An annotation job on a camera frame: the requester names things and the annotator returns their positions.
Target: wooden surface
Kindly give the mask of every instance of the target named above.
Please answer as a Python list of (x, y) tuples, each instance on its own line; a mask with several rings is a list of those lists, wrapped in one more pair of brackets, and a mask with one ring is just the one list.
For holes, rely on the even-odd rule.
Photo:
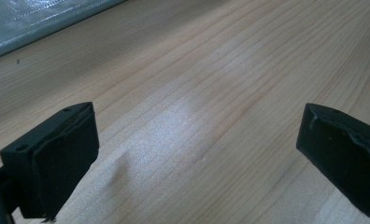
[(306, 102), (370, 124), (370, 0), (113, 7), (0, 58), (0, 149), (85, 101), (100, 154), (59, 224), (370, 223), (295, 148)]

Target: light wood tabletop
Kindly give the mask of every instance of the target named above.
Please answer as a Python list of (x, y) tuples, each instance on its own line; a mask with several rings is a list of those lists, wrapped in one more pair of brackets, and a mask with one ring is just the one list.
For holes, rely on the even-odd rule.
[(0, 149), (88, 101), (59, 224), (370, 223), (295, 147), (306, 103), (370, 124), (370, 0), (113, 7), (0, 58)]

